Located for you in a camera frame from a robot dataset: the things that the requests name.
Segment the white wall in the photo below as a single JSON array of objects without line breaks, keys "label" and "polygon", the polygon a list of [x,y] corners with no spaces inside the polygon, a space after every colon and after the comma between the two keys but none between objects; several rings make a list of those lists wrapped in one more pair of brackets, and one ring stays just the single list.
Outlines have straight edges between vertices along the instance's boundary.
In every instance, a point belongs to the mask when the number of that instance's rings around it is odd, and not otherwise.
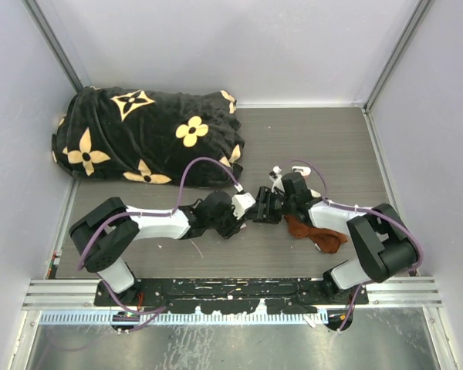
[{"label": "white wall", "polygon": [[42,278],[70,178],[51,134],[73,96],[24,5],[0,1],[0,369],[31,278]]},{"label": "white wall", "polygon": [[40,0],[85,84],[364,103],[417,0]]},{"label": "white wall", "polygon": [[373,117],[463,359],[463,0],[433,4]]}]

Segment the wooden floor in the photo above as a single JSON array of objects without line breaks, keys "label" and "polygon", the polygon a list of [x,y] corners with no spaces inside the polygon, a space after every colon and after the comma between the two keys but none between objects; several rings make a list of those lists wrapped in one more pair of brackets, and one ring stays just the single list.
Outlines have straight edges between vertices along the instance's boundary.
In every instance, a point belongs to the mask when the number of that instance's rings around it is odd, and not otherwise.
[{"label": "wooden floor", "polygon": [[[261,185],[270,186],[268,172],[277,164],[297,158],[317,165],[330,187],[330,198],[346,204],[377,205],[387,200],[376,157],[360,109],[240,109],[245,148],[241,183],[255,196]],[[323,192],[314,176],[308,184]],[[186,189],[182,204],[194,203],[208,190]],[[174,206],[177,188],[143,183],[83,181],[76,193],[73,224],[108,197],[150,209]],[[213,230],[194,240],[146,239],[123,254],[140,278],[320,277],[355,255],[345,244],[337,254],[324,254],[310,240],[290,237],[286,224],[248,226],[230,240]],[[76,272],[79,255],[67,236],[58,278],[92,277]]]}]

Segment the cable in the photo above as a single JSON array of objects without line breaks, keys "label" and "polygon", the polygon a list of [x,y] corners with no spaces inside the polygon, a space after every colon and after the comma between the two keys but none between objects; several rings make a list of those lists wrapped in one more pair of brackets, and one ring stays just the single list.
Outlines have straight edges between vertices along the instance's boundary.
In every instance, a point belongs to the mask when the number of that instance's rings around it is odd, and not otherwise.
[{"label": "cable", "polygon": [[343,328],[345,327],[346,323],[348,322],[348,318],[352,314],[352,312],[355,310],[355,300],[357,299],[358,292],[362,288],[362,284],[359,284],[357,286],[357,289],[355,289],[355,292],[353,293],[353,297],[350,301],[350,306],[348,306],[348,310],[346,311],[345,318],[343,319],[343,322],[341,323],[340,327],[338,328],[338,332],[340,333]]},{"label": "cable", "polygon": [[105,230],[105,227],[107,227],[109,224],[111,224],[112,222],[114,222],[115,220],[118,220],[119,218],[122,218],[122,217],[127,217],[127,216],[143,216],[143,217],[170,217],[172,214],[174,214],[175,212],[177,212],[179,206],[180,206],[180,202],[181,202],[181,198],[182,198],[182,194],[184,192],[184,184],[185,184],[185,178],[187,177],[188,175],[188,171],[191,169],[192,166],[194,166],[197,162],[201,162],[201,161],[207,161],[207,162],[211,162],[211,163],[214,163],[214,164],[217,164],[219,165],[223,170],[225,170],[225,172],[228,174],[228,176],[230,177],[231,181],[233,181],[233,184],[238,186],[239,183],[237,181],[237,179],[235,178],[235,176],[233,176],[233,173],[230,171],[229,168],[227,168],[223,163],[221,162],[218,162],[217,160],[213,160],[212,158],[207,158],[206,156],[201,156],[199,158],[196,158],[194,160],[192,160],[186,167],[185,167],[185,170],[184,170],[184,173],[182,174],[182,178],[181,178],[181,181],[180,181],[180,186],[179,186],[179,189],[178,189],[178,197],[177,197],[177,203],[175,204],[175,207],[170,211],[170,213],[168,214],[160,214],[160,213],[153,213],[153,212],[123,212],[121,214],[115,214],[113,215],[112,217],[108,218],[107,220],[105,220],[100,227],[98,227],[98,229],[95,231],[95,233],[93,234],[93,236],[90,238],[90,240],[87,242],[87,245],[86,247],[84,248],[84,251],[81,253],[80,255],[80,259],[79,259],[79,263],[77,264],[77,270],[78,271],[81,271],[83,268],[84,268],[84,262],[86,261],[86,258],[87,258],[87,255],[89,254],[89,252],[91,251],[91,248],[93,247],[94,243],[96,242],[96,240],[98,239],[98,237],[100,237],[101,233]]},{"label": "cable", "polygon": [[366,214],[373,214],[374,216],[379,217],[381,220],[385,220],[389,224],[396,227],[403,234],[405,234],[408,237],[408,239],[410,239],[410,241],[414,245],[415,249],[417,250],[417,262],[415,262],[412,266],[410,266],[407,269],[407,271],[415,271],[422,265],[422,261],[424,260],[424,250],[422,249],[422,246],[418,242],[417,238],[405,226],[403,226],[402,224],[396,222],[392,218],[390,218],[390,217],[388,217],[388,216],[386,216],[386,215],[384,215],[384,214],[382,214],[380,212],[377,212],[376,210],[373,210],[371,208],[353,207],[353,206],[348,206],[346,204],[334,203],[331,200],[328,200],[327,199],[327,194],[328,194],[327,182],[326,182],[326,179],[324,178],[324,176],[320,173],[320,171],[315,166],[313,166],[309,162],[306,162],[305,160],[297,160],[297,159],[289,160],[288,162],[284,162],[284,164],[282,166],[285,166],[285,165],[293,163],[293,162],[303,163],[303,164],[309,166],[315,173],[317,173],[317,176],[319,176],[319,178],[323,182],[324,194],[322,195],[322,199],[323,199],[323,202],[325,204],[328,204],[331,207],[338,208],[340,210],[350,210],[350,211],[354,211],[354,212],[359,211],[359,212],[365,212]]}]

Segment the brown cloth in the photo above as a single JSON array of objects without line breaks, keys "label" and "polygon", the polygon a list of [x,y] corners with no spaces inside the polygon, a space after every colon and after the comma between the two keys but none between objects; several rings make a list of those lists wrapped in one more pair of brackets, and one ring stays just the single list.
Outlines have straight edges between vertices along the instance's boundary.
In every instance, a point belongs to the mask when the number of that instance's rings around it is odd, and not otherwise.
[{"label": "brown cloth", "polygon": [[330,229],[319,229],[318,227],[309,227],[290,215],[285,216],[288,224],[288,232],[299,239],[308,237],[316,243],[321,251],[326,253],[336,253],[341,244],[345,244],[348,238],[345,234],[338,233]]}]

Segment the black blanket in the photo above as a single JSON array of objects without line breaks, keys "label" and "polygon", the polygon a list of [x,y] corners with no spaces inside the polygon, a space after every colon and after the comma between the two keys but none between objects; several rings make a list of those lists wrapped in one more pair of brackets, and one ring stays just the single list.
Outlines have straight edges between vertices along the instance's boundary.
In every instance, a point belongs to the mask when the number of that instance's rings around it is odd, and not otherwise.
[{"label": "black blanket", "polygon": [[[85,88],[74,96],[56,135],[53,159],[77,178],[179,184],[193,159],[208,156],[239,177],[244,140],[236,101],[226,91],[205,96],[148,90]],[[190,187],[230,183],[219,166],[198,162]]]}]

